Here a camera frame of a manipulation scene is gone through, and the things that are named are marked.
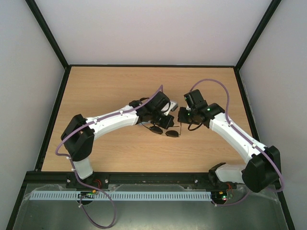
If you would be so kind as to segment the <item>black gold sunglasses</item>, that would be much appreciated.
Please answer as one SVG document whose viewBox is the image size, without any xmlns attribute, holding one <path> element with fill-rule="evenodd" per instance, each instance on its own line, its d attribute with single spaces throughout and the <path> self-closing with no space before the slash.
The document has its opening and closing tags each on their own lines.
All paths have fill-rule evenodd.
<svg viewBox="0 0 307 230">
<path fill-rule="evenodd" d="M 169 127 L 168 129 L 162 128 L 157 124 L 152 124 L 150 122 L 142 122 L 139 123 L 140 126 L 146 128 L 147 130 L 151 131 L 154 134 L 160 136 L 166 136 L 170 138 L 178 138 L 181 135 L 182 125 L 174 125 Z"/>
</svg>

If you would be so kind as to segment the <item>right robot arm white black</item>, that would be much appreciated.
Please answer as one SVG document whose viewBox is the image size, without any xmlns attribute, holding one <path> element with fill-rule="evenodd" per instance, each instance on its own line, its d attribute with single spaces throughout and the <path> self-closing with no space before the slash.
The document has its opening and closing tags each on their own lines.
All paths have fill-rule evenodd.
<svg viewBox="0 0 307 230">
<path fill-rule="evenodd" d="M 242 130 L 218 104 L 207 104 L 199 90 L 184 95 L 187 107 L 178 113 L 180 123 L 206 126 L 232 146 L 244 161 L 243 165 L 219 163 L 209 170 L 209 182 L 221 187 L 226 182 L 245 184 L 258 193 L 280 179 L 280 153 L 267 147 Z"/>
</svg>

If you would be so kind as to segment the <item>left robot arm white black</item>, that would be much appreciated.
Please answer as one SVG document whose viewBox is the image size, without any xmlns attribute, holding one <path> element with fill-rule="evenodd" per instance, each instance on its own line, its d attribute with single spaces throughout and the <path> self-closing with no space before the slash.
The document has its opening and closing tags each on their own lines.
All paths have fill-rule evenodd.
<svg viewBox="0 0 307 230">
<path fill-rule="evenodd" d="M 123 127 L 150 123 L 155 128 L 167 130 L 174 127 L 171 112 L 178 107 L 162 91 L 149 98 L 133 100 L 128 105 L 108 114 L 84 118 L 75 115 L 61 135 L 60 146 L 67 150 L 65 157 L 70 161 L 75 178 L 82 184 L 94 171 L 90 163 L 94 141 L 103 135 Z"/>
</svg>

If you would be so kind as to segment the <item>right controller board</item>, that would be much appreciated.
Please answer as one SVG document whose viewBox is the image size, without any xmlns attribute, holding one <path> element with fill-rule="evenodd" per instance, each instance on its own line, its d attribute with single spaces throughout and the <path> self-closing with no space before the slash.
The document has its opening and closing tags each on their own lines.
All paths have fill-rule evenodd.
<svg viewBox="0 0 307 230">
<path fill-rule="evenodd" d="M 227 189 L 224 191 L 211 192 L 211 199 L 215 203 L 224 203 L 229 199 L 233 199 L 234 194 L 232 189 Z"/>
</svg>

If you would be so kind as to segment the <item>controller board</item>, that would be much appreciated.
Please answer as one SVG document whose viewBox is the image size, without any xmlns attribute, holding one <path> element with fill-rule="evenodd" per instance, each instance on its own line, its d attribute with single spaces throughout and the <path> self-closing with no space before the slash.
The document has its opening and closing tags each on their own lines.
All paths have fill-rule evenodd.
<svg viewBox="0 0 307 230">
<path fill-rule="evenodd" d="M 97 190 L 91 190 L 91 191 L 79 191 L 77 194 L 77 199 L 94 199 L 99 194 L 99 191 Z"/>
<path fill-rule="evenodd" d="M 234 194 L 232 189 L 227 189 L 224 191 L 211 192 L 211 199 L 215 203 L 224 203 L 229 199 L 233 199 Z"/>
</svg>

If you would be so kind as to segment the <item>left controller board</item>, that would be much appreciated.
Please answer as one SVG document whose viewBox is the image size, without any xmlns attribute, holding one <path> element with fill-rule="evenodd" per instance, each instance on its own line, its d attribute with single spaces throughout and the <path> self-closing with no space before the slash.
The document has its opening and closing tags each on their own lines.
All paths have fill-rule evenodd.
<svg viewBox="0 0 307 230">
<path fill-rule="evenodd" d="M 91 191 L 79 191 L 77 194 L 77 199 L 94 199 L 99 194 L 99 191 L 97 190 L 91 190 Z"/>
</svg>

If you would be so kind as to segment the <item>black enclosure frame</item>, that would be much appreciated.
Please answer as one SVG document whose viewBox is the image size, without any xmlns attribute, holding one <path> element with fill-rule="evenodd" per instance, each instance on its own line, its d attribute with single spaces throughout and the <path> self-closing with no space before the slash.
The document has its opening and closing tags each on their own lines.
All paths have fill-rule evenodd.
<svg viewBox="0 0 307 230">
<path fill-rule="evenodd" d="M 70 64 L 235 65 L 268 0 L 39 0 Z M 38 158 L 64 73 L 27 3 L 0 3 L 0 227 Z M 307 3 L 283 0 L 240 71 L 260 139 L 282 154 L 307 227 Z"/>
</svg>

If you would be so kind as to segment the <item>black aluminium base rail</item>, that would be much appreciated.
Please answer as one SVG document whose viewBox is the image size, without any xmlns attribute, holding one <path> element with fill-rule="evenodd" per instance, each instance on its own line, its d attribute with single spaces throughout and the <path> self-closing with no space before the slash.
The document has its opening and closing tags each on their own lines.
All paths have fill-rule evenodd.
<svg viewBox="0 0 307 230">
<path fill-rule="evenodd" d="M 212 174 L 201 173 L 132 173 L 132 172 L 95 172 L 90 177 L 78 182 L 73 172 L 29 171 L 25 183 L 64 184 L 66 188 L 86 189 L 91 185 L 100 189 L 110 189 L 119 185 L 180 185 L 184 188 L 223 191 L 236 189 L 239 183 L 218 182 L 211 179 Z"/>
</svg>

